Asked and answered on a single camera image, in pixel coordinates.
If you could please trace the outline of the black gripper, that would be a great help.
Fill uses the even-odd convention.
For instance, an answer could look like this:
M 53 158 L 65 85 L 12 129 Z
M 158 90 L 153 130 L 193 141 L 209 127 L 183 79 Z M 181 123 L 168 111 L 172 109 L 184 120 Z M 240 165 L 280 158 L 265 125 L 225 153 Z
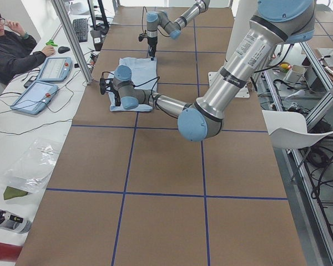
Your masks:
M 148 54 L 151 60 L 154 60 L 155 58 L 157 43 L 158 43 L 158 37 L 148 37 L 148 45 L 149 45 Z
M 120 101 L 120 95 L 118 91 L 113 91 L 114 94 L 114 101 L 115 101 L 115 106 L 121 106 L 121 101 Z

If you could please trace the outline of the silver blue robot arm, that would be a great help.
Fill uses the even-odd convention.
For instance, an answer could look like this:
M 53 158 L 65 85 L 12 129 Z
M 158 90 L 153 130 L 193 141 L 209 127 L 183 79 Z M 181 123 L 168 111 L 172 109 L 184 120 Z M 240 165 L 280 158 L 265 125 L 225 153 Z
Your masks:
M 157 51 L 159 27 L 161 27 L 171 39 L 175 40 L 180 36 L 181 30 L 185 28 L 190 21 L 208 10 L 209 4 L 210 1 L 208 0 L 195 1 L 195 3 L 175 21 L 169 19 L 166 11 L 148 12 L 147 29 L 139 35 L 138 40 L 141 42 L 143 39 L 147 39 L 149 46 L 148 54 L 151 59 L 154 60 Z
M 153 106 L 175 117 L 180 134 L 189 141 L 202 141 L 223 128 L 224 110 L 242 89 L 266 56 L 279 44 L 312 38 L 315 1 L 258 1 L 249 20 L 250 29 L 230 59 L 216 72 L 204 96 L 185 103 L 153 90 L 137 89 L 132 71 L 120 65 L 108 86 L 115 103 L 126 110 L 141 104 Z

